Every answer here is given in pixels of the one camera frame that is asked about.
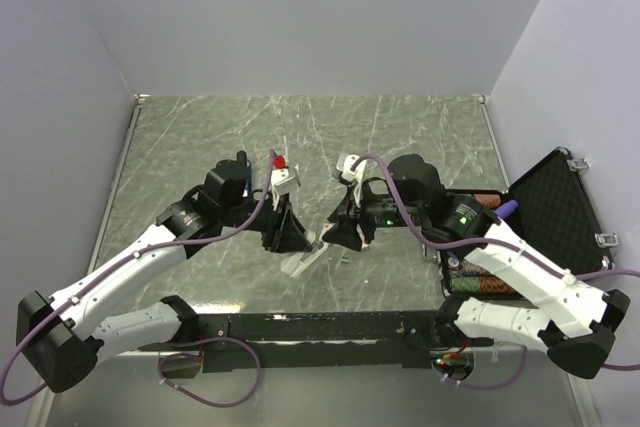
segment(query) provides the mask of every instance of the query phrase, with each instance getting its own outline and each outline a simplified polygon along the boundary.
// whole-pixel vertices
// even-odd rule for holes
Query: purple handle
[[[498,207],[494,212],[498,214],[498,217],[501,219],[508,219],[511,214],[513,214],[518,209],[518,201],[510,200],[506,204],[502,204]]]

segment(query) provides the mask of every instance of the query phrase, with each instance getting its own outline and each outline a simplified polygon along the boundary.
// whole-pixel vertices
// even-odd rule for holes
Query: floor
[[[341,152],[376,152],[387,162],[418,153],[446,186],[505,187],[475,96],[151,97],[135,126],[98,265],[239,149],[261,185],[268,148],[298,166],[294,209],[315,231],[344,194],[331,177]],[[406,229],[379,232],[362,253],[330,247],[297,279],[280,272],[280,256],[261,249],[259,234],[243,233],[158,277],[119,312],[170,294],[210,312],[437,309],[443,297],[435,263]]]

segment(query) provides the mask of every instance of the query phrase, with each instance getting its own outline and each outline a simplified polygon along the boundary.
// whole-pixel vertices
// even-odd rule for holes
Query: toolbox
[[[602,232],[584,188],[581,172],[588,166],[558,147],[506,191],[449,189],[459,194],[499,195],[502,204],[516,200],[518,209],[505,222],[532,247],[575,275],[614,267],[613,234]],[[521,299],[499,278],[466,261],[439,252],[442,290],[482,300]]]

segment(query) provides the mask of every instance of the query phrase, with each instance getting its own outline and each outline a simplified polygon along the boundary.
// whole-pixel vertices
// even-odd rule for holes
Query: gray wall
[[[0,359],[19,300],[87,268],[132,98],[80,0],[0,0]],[[20,363],[11,396],[34,387]],[[0,407],[22,425],[27,406]]]
[[[85,0],[148,94],[486,93],[539,0]]]
[[[621,236],[619,267],[640,259],[638,151],[640,0],[541,0],[492,92],[490,109],[510,178],[556,145],[586,156],[585,181],[604,228]],[[634,299],[613,363],[640,362],[640,282],[601,284]],[[638,374],[592,382],[607,427],[640,424]]]

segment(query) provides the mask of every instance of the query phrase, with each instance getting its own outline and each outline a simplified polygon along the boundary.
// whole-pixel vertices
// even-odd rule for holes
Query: case lid
[[[524,238],[575,274],[613,267],[609,249],[596,242],[602,232],[569,150],[558,147],[509,187],[520,204]]]

